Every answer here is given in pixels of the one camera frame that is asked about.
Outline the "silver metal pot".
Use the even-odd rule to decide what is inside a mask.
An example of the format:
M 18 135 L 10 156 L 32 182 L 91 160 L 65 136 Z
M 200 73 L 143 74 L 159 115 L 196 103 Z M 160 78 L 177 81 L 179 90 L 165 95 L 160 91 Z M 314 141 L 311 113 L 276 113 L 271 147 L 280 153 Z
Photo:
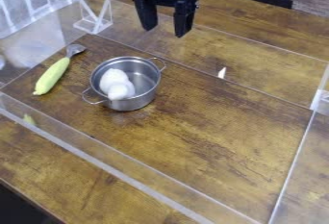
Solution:
M 120 112 L 143 108 L 153 99 L 165 63 L 157 58 L 123 56 L 101 62 L 81 93 L 88 104 L 104 104 Z

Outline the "clear acrylic triangle bracket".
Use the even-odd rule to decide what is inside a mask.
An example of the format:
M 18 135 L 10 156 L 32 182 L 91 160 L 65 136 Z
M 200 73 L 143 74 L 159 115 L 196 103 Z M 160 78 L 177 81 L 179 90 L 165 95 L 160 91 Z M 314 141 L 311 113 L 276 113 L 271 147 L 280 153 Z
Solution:
M 113 25 L 111 0 L 104 0 L 99 14 L 95 14 L 84 0 L 78 1 L 78 5 L 81 19 L 73 23 L 73 27 L 91 35 L 97 35 Z

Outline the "green handled metal spoon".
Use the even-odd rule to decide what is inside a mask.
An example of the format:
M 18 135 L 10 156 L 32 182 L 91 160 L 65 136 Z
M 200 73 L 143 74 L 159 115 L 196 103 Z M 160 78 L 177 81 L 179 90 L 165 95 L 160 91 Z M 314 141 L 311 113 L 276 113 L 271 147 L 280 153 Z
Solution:
M 56 82 L 58 81 L 60 77 L 62 76 L 69 62 L 70 58 L 81 53 L 85 50 L 85 47 L 80 44 L 70 44 L 66 47 L 65 50 L 65 57 L 57 60 L 50 67 L 46 69 L 46 71 L 42 73 L 41 77 L 38 78 L 34 90 L 32 92 L 33 95 L 44 95 L 49 92 L 49 90 L 53 88 Z

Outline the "clear acrylic enclosure wall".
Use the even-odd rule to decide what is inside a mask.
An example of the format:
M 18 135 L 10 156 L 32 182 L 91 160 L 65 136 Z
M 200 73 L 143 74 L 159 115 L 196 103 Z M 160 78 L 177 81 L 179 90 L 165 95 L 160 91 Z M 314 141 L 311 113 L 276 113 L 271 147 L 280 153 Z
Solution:
M 0 113 L 199 224 L 260 224 L 218 200 L 0 92 Z

